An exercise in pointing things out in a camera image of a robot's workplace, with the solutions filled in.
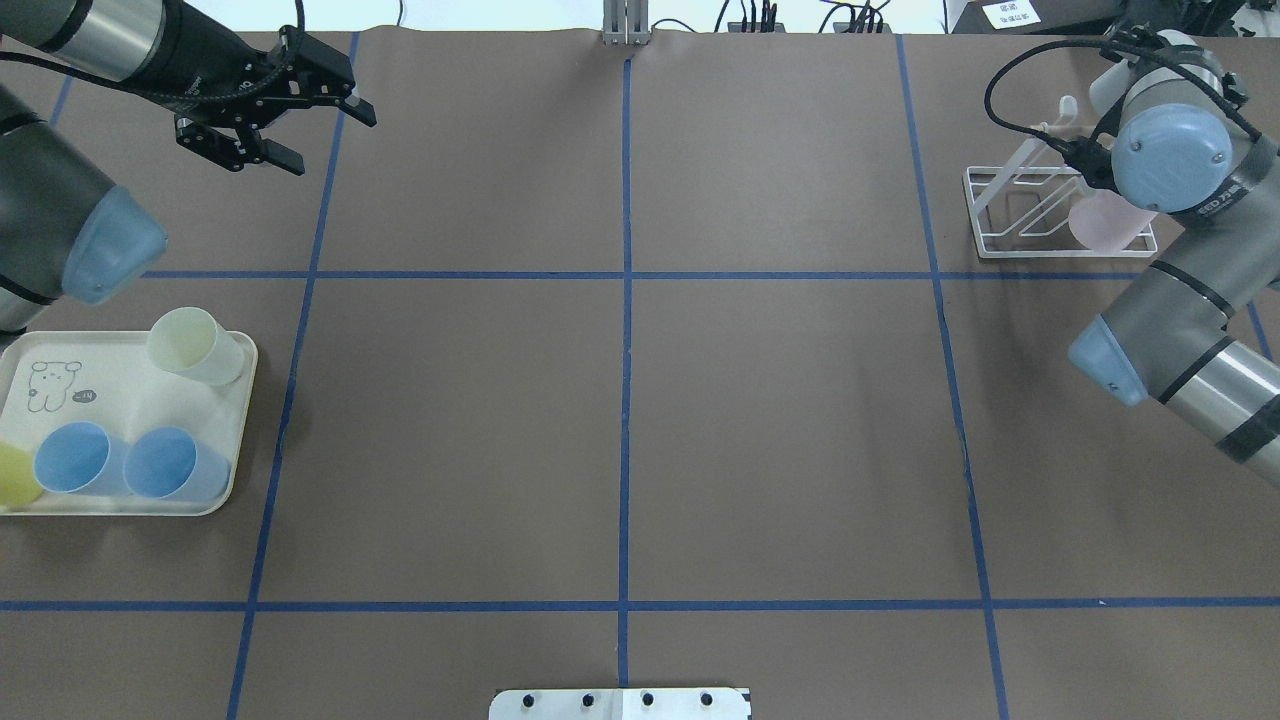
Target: yellow cup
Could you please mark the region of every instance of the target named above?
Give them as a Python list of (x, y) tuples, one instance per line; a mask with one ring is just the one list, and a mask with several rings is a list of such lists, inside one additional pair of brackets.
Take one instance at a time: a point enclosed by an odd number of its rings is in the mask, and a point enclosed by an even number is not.
[(0, 442), (0, 506), (31, 505), (44, 492), (31, 469), (31, 454)]

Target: tray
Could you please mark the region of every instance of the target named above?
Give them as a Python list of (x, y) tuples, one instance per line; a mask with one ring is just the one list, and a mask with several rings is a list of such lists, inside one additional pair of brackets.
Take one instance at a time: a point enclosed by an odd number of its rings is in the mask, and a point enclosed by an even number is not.
[[(147, 359), (145, 331), (33, 332), (18, 338), (0, 355), (0, 441), (35, 454), (49, 433), (78, 420), (97, 423), (128, 443), (161, 425), (177, 425), (227, 457), (230, 482), (210, 502), (46, 492), (23, 507), (0, 506), (0, 516), (195, 516), (221, 507), (236, 482), (257, 373), (257, 346), (244, 333), (230, 334), (244, 348), (248, 366), (224, 387), (156, 369)], [(41, 363), (46, 365), (37, 375)]]

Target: cartoon bear print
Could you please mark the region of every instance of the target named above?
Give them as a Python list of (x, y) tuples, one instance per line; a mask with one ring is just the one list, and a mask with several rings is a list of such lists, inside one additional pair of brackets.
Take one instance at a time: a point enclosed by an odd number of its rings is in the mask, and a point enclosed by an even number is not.
[(32, 363), (27, 410), (58, 413), (67, 404), (67, 391), (76, 383), (79, 363)]

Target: light blue cap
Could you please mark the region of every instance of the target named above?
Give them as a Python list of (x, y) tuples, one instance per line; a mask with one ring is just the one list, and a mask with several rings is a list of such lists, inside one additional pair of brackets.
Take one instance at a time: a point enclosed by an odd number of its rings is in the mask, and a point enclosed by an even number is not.
[(1075, 338), (1066, 356), (1120, 402), (1133, 407), (1147, 397), (1147, 386), (1102, 315), (1094, 318), (1080, 337)]
[(1222, 120), (1181, 102), (1138, 113), (1111, 150), (1120, 195), (1160, 213), (1194, 208), (1213, 195), (1231, 168), (1231, 136)]
[(138, 278), (169, 247), (160, 223), (115, 186), (81, 227), (63, 270), (63, 292), (99, 305)]

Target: blue cup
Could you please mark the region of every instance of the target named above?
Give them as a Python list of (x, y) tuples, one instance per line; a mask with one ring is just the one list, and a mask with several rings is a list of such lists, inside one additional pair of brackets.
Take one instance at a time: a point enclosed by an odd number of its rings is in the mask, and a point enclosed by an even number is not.
[(182, 428), (159, 428), (138, 438), (124, 459), (124, 480), (151, 500), (207, 502), (230, 480), (227, 459)]
[(129, 446), (97, 423), (70, 423), (36, 451), (36, 482), (49, 492), (118, 497), (129, 495), (124, 456)]

